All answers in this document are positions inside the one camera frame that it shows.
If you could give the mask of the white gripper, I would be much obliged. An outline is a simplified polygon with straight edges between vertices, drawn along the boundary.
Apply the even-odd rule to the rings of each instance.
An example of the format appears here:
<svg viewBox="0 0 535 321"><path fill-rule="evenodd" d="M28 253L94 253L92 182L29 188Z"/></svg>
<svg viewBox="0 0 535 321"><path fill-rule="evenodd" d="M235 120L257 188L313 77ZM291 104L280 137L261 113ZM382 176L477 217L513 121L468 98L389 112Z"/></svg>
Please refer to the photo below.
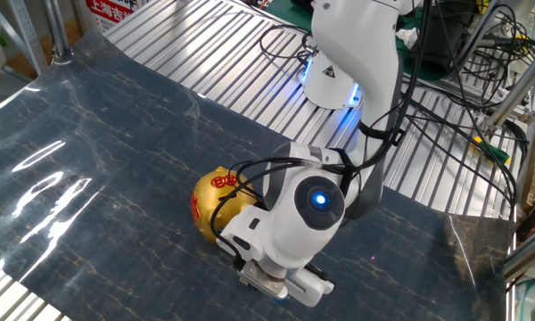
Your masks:
<svg viewBox="0 0 535 321"><path fill-rule="evenodd" d="M316 306L334 290L334 283L307 269L331 240L334 229L316 230L296 211L268 212L248 205L221 232L218 245L244 261L238 276L268 297L289 296Z"/></svg>

